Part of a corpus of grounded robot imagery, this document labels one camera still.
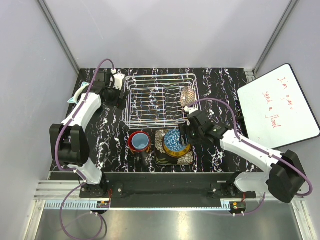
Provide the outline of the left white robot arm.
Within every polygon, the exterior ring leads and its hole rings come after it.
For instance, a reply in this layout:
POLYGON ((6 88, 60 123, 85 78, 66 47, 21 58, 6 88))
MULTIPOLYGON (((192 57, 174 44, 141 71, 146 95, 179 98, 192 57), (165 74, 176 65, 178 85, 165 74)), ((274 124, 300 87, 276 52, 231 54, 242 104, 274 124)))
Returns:
POLYGON ((85 130, 103 104, 124 109, 128 95, 124 89, 125 78, 125 74, 115 69, 96 73, 94 82, 83 82, 68 101, 75 105, 72 112, 60 124, 52 124, 49 129, 51 154, 56 165, 66 165, 67 171, 79 175, 91 185, 90 192, 97 198, 108 193, 108 186, 102 182, 102 171, 90 159, 85 130))

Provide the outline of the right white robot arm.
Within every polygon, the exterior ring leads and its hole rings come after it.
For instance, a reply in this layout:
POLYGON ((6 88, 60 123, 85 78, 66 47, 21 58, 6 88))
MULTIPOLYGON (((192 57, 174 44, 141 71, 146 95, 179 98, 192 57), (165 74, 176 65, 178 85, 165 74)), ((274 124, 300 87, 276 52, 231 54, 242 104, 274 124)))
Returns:
POLYGON ((258 167, 260 172, 241 172, 228 181, 227 192, 239 198, 244 192, 266 192, 283 203, 290 203, 307 181, 298 155, 264 147, 228 126, 214 124, 196 110, 178 126, 182 145, 212 145, 231 152, 258 167))

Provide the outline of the red patterned white bowl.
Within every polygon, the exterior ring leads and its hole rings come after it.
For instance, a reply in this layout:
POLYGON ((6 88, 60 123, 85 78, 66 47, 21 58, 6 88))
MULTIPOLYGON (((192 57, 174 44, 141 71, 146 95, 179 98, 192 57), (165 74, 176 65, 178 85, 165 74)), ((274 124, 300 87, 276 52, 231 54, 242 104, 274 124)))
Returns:
POLYGON ((196 93, 191 86, 184 86, 180 92, 180 103, 182 107, 189 106, 196 101, 196 93))

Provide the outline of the white wire dish rack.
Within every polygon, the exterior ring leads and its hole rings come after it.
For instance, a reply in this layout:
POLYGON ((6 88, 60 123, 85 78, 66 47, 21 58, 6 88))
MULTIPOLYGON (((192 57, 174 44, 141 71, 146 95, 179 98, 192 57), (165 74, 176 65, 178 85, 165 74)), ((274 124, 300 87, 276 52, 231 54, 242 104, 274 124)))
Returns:
POLYGON ((190 86, 199 99, 197 77, 193 73, 128 76, 129 91, 122 121, 131 130, 175 128, 187 121, 181 106, 181 90, 190 86))

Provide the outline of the black floral square plate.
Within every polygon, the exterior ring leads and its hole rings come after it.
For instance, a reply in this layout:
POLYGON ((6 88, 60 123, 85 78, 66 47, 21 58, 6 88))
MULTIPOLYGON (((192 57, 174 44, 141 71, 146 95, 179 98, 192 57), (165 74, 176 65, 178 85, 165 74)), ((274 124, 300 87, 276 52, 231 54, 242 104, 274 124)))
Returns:
POLYGON ((155 138, 154 138, 155 163, 157 165, 165 165, 165 166, 184 166, 184 165, 193 164, 194 154, 193 154, 192 148, 189 153, 179 158, 171 157, 164 152, 164 148, 163 148, 164 136, 170 130, 157 130, 155 133, 155 138))

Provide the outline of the blue patterned bowl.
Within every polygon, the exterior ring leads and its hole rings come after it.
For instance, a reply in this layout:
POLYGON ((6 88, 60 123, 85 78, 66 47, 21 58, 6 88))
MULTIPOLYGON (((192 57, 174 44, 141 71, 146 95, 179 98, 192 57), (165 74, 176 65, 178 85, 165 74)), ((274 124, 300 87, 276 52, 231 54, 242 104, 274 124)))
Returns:
POLYGON ((178 129, 169 130, 164 135, 164 146, 172 152, 181 152, 186 149, 187 146, 182 146, 180 142, 180 131, 178 129))

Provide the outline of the yellow brown-rimmed bowl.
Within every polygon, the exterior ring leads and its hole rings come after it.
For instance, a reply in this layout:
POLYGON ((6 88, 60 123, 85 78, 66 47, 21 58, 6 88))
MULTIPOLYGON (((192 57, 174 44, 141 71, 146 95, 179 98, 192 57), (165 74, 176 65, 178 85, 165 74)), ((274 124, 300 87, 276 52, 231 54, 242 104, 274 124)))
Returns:
POLYGON ((173 158, 180 158, 191 151, 192 145, 182 145, 180 141, 162 141, 164 153, 173 158))

